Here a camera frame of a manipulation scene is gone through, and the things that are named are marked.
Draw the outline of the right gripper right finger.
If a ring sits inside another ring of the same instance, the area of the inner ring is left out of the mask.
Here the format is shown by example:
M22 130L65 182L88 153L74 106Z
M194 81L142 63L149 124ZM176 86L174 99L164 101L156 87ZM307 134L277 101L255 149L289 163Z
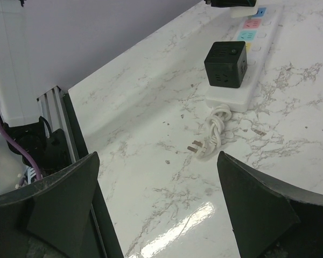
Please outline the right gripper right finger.
M220 152L217 170L240 257L323 257L323 195Z

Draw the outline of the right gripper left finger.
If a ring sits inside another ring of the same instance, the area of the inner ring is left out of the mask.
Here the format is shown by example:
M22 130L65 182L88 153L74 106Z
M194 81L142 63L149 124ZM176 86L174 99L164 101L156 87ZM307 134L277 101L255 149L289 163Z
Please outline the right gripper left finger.
M92 153L63 170L0 195L0 257L25 257L36 238L65 257L79 257L87 211L77 197L77 170Z

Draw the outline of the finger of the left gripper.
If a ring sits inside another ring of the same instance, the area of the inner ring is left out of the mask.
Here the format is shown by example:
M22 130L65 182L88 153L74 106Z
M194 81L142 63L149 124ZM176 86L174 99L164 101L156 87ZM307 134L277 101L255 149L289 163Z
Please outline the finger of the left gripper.
M216 8L247 7L252 8L257 0L204 0L207 5Z

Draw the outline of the white cube charger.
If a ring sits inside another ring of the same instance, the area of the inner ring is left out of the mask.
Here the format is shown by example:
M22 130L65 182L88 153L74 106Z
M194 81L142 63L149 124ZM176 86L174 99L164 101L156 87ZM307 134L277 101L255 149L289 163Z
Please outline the white cube charger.
M257 11L258 5L255 5L253 7L237 6L230 8L230 16L232 18L248 17L255 15Z

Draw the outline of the black cube plug adapter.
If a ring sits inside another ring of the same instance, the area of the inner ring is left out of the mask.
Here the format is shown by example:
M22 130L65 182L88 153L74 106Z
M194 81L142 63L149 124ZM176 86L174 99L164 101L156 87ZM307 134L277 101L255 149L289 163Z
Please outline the black cube plug adapter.
M245 41L214 42L204 64L209 85L239 88L248 67Z

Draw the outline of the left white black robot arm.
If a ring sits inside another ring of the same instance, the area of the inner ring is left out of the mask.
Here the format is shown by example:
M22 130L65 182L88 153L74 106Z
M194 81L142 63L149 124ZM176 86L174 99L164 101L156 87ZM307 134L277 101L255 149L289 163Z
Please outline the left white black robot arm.
M69 166L66 133L52 132L34 93L24 1L0 1L0 133L37 176Z

